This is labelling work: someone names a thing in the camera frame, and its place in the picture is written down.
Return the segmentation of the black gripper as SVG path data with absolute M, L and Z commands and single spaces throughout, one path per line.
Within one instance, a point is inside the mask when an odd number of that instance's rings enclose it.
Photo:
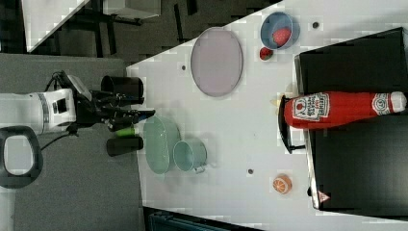
M 91 91 L 87 86 L 74 75 L 68 75 L 67 78 L 75 101 L 76 122 L 80 126 L 93 126 L 96 123 L 104 123 L 108 117 L 97 108 Z M 106 101 L 116 105 L 141 105 L 144 102 L 144 97 L 124 93 L 113 93 L 106 98 Z M 140 121 L 152 117 L 155 113 L 155 110 L 116 112 L 113 117 L 108 119 L 107 126 L 110 131 L 118 131 L 132 127 Z

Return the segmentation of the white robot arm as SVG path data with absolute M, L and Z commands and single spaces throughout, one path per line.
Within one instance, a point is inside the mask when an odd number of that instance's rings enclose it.
M 45 91 L 1 95 L 1 186 L 24 188 L 39 177 L 43 134 L 75 136 L 79 129 L 104 123 L 109 130 L 130 127 L 152 117 L 153 110 L 127 110 L 141 95 L 90 90 L 62 71 L 53 74 Z

